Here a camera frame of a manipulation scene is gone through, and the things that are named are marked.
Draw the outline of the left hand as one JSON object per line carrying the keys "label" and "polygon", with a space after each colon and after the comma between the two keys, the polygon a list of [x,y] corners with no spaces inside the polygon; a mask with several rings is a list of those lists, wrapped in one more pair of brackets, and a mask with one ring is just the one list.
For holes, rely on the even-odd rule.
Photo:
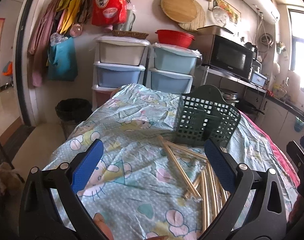
{"label": "left hand", "polygon": [[[100,213],[95,213],[93,217],[93,221],[100,228],[100,230],[106,235],[108,239],[114,239],[112,235],[112,231],[110,228],[106,225],[104,217]],[[148,240],[164,240],[168,239],[168,236],[156,236],[156,237],[151,237],[148,238]]]}

